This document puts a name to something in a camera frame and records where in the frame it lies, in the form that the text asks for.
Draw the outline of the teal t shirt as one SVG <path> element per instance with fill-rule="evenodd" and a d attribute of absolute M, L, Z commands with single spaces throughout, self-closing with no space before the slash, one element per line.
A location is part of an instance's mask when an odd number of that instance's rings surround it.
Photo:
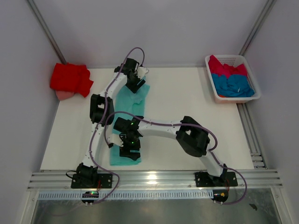
<path fill-rule="evenodd" d="M 128 87 L 123 86 L 116 96 L 115 110 L 128 112 L 135 116 L 143 116 L 149 90 L 150 86 L 147 84 L 143 84 L 137 93 L 133 93 Z M 133 166 L 142 161 L 141 158 L 134 161 L 127 157 L 121 157 L 118 146 L 113 146 L 110 149 L 109 160 L 111 166 Z"/>

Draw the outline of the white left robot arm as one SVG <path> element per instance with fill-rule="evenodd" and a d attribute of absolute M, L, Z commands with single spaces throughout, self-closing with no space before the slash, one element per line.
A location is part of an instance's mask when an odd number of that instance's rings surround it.
<path fill-rule="evenodd" d="M 142 64 L 128 58 L 114 70 L 108 86 L 101 93 L 91 96 L 89 116 L 92 122 L 92 134 L 85 156 L 72 177 L 71 188 L 95 188 L 98 185 L 99 166 L 95 163 L 95 156 L 102 145 L 105 126 L 112 124 L 114 119 L 113 100 L 124 86 L 132 93 L 137 93 L 145 84 L 145 76 L 148 72 L 149 70 Z"/>

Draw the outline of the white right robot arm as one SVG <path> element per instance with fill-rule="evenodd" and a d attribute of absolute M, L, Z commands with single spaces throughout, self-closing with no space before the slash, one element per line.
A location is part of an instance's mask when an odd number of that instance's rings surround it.
<path fill-rule="evenodd" d="M 114 130 L 120 132 L 119 155 L 121 157 L 133 161 L 139 159 L 142 137 L 174 139 L 185 153 L 201 160 L 212 184 L 215 186 L 229 184 L 226 164 L 221 163 L 213 154 L 213 150 L 218 145 L 215 135 L 189 116 L 185 116 L 179 122 L 162 122 L 146 119 L 143 116 L 134 116 L 131 120 L 118 117 L 114 123 Z"/>

